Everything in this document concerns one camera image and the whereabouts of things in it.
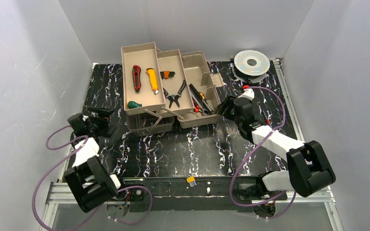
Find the yellow black screwdriver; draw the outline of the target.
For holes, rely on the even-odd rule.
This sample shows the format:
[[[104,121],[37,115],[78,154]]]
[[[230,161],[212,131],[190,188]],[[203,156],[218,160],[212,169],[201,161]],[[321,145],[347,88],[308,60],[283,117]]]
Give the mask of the yellow black screwdriver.
[[[211,109],[211,107],[209,106],[209,104],[208,104],[208,102],[207,102],[207,100],[206,100],[206,98],[205,98],[205,95],[202,93],[202,92],[198,92],[199,93],[199,95],[200,95],[200,97],[201,97],[201,99],[202,99],[202,101],[203,101],[203,104],[205,105],[205,107],[209,110],[209,112],[212,114],[213,113],[213,110]]]

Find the green stubby screwdriver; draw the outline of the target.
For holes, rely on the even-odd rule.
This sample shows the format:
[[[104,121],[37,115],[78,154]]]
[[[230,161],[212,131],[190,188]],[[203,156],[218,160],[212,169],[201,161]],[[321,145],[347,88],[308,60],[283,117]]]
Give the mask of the green stubby screwdriver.
[[[137,103],[137,102],[135,102],[135,101],[129,101],[129,102],[127,103],[127,107],[128,107],[129,109],[140,108],[140,107],[142,107],[142,104]]]

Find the black handled hammer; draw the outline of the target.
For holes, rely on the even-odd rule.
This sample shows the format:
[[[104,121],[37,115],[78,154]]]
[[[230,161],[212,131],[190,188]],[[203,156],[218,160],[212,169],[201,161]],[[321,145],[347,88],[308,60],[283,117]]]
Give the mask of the black handled hammer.
[[[201,99],[201,97],[200,97],[200,95],[198,93],[199,91],[195,88],[195,86],[193,84],[190,84],[189,85],[189,88],[190,88],[191,94],[194,94],[199,99],[199,101],[201,103],[203,103],[203,101],[202,101],[202,99]]]

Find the black grey wire stripper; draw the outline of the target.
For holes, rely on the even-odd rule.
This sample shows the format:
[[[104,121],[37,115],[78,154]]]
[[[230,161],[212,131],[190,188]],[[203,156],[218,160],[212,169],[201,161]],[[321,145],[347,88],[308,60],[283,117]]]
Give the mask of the black grey wire stripper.
[[[185,87],[186,87],[186,81],[183,80],[183,82],[182,82],[182,84],[181,84],[181,86],[180,86],[180,88],[179,88],[179,90],[176,94],[169,94],[168,91],[163,88],[164,96],[170,102],[169,108],[171,108],[172,103],[175,103],[177,105],[177,107],[180,107],[178,99],[181,98],[182,92],[184,91]]]

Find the red utility knife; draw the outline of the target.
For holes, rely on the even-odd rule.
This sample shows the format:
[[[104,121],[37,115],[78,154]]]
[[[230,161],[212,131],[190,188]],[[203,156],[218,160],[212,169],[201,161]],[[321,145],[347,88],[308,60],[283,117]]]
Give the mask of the red utility knife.
[[[133,86],[136,92],[140,92],[141,90],[141,68],[138,65],[134,65],[132,67],[132,78],[133,78]]]

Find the yellow utility knife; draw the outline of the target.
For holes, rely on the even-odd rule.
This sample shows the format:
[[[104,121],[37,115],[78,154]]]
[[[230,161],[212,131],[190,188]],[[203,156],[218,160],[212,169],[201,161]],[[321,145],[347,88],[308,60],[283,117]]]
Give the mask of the yellow utility knife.
[[[158,94],[159,88],[158,88],[158,81],[157,81],[157,73],[154,68],[147,68],[146,72],[150,79],[151,89],[155,95]]]

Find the beige plastic tool box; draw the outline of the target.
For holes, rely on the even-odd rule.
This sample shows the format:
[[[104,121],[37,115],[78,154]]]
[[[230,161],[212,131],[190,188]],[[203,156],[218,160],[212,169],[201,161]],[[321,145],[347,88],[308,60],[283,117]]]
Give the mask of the beige plastic tool box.
[[[182,53],[180,50],[161,51],[154,42],[123,46],[121,48],[124,102],[127,115],[127,127],[136,136],[147,136],[168,132],[178,121],[181,128],[192,128],[214,124],[219,120],[215,113],[220,104],[217,89],[224,85],[220,74],[212,74],[205,55],[201,51]],[[136,92],[133,86],[132,67],[141,68],[141,90]],[[151,89],[147,68],[154,68],[157,73],[159,92],[155,95]],[[174,71],[175,76],[162,79],[160,71]],[[163,88],[169,94],[176,94],[183,82],[186,87],[178,99],[180,107],[165,98]],[[189,85],[205,95],[213,115],[194,112],[194,104]],[[129,109],[127,103],[135,101],[140,108]]]

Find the orange hex key set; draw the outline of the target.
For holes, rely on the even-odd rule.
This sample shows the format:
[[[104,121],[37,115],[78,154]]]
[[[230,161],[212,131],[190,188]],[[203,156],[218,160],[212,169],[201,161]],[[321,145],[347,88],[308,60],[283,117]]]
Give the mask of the orange hex key set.
[[[169,78],[175,76],[175,72],[174,71],[160,71],[159,74],[160,74],[160,77],[162,79],[169,79]]]

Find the silver combination wrench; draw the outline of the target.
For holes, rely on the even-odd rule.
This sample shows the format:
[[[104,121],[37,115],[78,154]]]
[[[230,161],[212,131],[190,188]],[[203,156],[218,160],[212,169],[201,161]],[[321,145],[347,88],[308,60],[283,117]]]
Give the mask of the silver combination wrench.
[[[209,115],[210,115],[210,112],[209,112],[209,110],[205,107],[205,105],[204,105],[203,103],[201,103],[201,102],[199,101],[199,99],[198,99],[194,94],[191,94],[191,96],[192,96],[192,100],[193,100],[193,104],[194,104],[194,106],[195,106],[196,104],[198,104],[198,105],[200,106],[202,115],[204,115],[204,116],[209,116]]]

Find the orange handled pliers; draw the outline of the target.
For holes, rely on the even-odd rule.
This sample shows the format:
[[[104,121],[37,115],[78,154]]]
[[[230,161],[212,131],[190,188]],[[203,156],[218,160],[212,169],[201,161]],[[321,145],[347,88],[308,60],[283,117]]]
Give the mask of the orange handled pliers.
[[[200,108],[200,106],[199,106],[198,104],[196,104],[196,105],[194,106],[194,112],[195,112],[195,113],[201,113],[201,108]]]

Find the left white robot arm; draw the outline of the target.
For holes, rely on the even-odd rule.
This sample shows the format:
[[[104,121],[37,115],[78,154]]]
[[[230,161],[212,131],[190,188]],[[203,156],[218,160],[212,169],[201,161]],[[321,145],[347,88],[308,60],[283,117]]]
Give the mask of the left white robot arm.
[[[73,142],[75,161],[64,175],[80,209],[88,213],[112,198],[122,196],[118,192],[124,183],[115,174],[109,174],[99,159],[99,137],[110,138],[114,129],[109,126],[115,109],[87,107],[97,116],[77,113],[68,118],[75,137],[87,136],[87,141]]]

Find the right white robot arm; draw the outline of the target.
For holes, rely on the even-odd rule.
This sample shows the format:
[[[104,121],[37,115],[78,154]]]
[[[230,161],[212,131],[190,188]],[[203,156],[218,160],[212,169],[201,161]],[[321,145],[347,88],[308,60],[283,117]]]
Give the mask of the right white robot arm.
[[[273,130],[259,112],[254,110],[251,99],[228,96],[216,109],[219,115],[234,121],[243,138],[277,154],[287,162],[286,171],[271,171],[256,177],[255,184],[238,193],[255,193],[264,196],[275,191],[296,191],[302,197],[336,182],[335,173],[321,144],[303,142]]]

